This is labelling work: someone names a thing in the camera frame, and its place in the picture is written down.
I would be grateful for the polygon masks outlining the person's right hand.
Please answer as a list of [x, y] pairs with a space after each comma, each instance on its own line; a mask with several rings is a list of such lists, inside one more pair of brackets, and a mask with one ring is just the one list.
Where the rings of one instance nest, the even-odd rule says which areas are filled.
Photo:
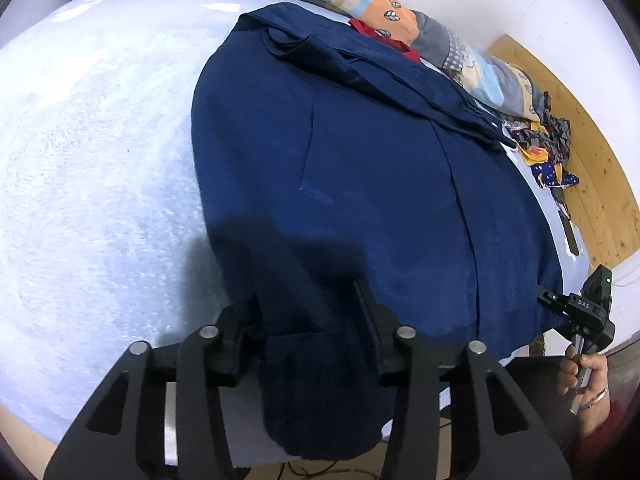
[[592, 436], [611, 413], [606, 356], [601, 353], [579, 354], [572, 344], [568, 346], [560, 362], [558, 391], [562, 396], [574, 393], [574, 402], [578, 406], [578, 436]]

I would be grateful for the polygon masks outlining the red sleeve forearm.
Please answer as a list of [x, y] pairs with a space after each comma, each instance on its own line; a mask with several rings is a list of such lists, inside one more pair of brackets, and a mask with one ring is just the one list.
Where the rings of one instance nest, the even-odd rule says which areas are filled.
[[574, 479], [631, 479], [638, 445], [638, 414], [628, 418], [620, 402], [613, 402], [605, 422], [589, 437], [577, 437], [565, 458]]

